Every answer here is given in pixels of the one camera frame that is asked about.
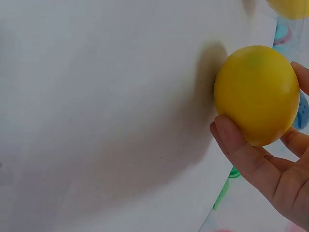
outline blue circle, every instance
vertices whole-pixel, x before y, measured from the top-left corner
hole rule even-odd
[[[309,104],[304,94],[301,93],[299,109],[295,121],[293,123],[293,127],[295,127],[297,130],[302,130],[308,125],[308,122],[309,122]]]

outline yellow lemon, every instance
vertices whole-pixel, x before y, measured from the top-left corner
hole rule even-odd
[[[284,18],[299,20],[309,16],[309,0],[267,0],[267,2]]]
[[[217,74],[214,101],[253,146],[268,145],[291,127],[300,89],[289,61],[272,48],[249,46],[230,55]]]

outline finger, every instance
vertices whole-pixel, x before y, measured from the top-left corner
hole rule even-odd
[[[293,61],[291,63],[296,76],[298,78],[300,88],[309,95],[309,69],[305,68],[301,64]]]
[[[283,144],[298,157],[302,157],[309,147],[309,136],[290,128],[282,137]]]
[[[264,157],[263,152],[245,141],[237,126],[228,117],[216,117],[215,125],[227,150],[227,158],[243,177],[271,201],[278,186],[280,171]]]
[[[221,148],[223,153],[227,156],[228,155],[227,150],[223,145],[222,139],[220,138],[217,127],[216,127],[214,122],[211,123],[210,130],[211,130],[212,135],[216,139],[219,147]],[[282,158],[278,158],[278,157],[271,155],[268,151],[266,151],[262,147],[254,147],[254,149],[258,150],[261,154],[264,154],[264,157],[270,163],[272,163],[281,173],[283,173],[286,170],[288,170],[289,168],[291,168],[294,164],[292,161],[289,161],[287,159],[282,159]]]
[[[275,157],[271,155],[268,151],[266,151],[262,147],[256,147],[255,149],[259,150],[259,152],[265,154],[264,157],[272,163],[281,173],[285,172],[289,168],[291,168],[294,165],[294,162],[287,160],[287,159],[282,159],[279,157]]]
[[[210,125],[210,130],[211,130],[211,133],[213,135],[213,137],[215,138],[215,140],[217,141],[217,144],[219,145],[219,147],[221,148],[222,152],[226,155],[227,154],[227,150],[226,148],[223,146],[223,142],[220,138],[220,135],[218,133],[218,130],[217,130],[217,127],[216,127],[216,124],[214,122],[211,123]]]

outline lemon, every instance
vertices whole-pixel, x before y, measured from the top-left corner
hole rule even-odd
[[[299,20],[309,16],[309,0],[267,0],[267,2],[284,18]]]
[[[245,47],[230,55],[214,86],[218,114],[234,120],[253,146],[268,145],[291,127],[299,99],[299,83],[289,61],[265,46]]]

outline green circle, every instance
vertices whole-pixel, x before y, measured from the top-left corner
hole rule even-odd
[[[239,171],[233,167],[232,171],[230,172],[230,175],[228,176],[228,178],[237,178],[240,176]]]

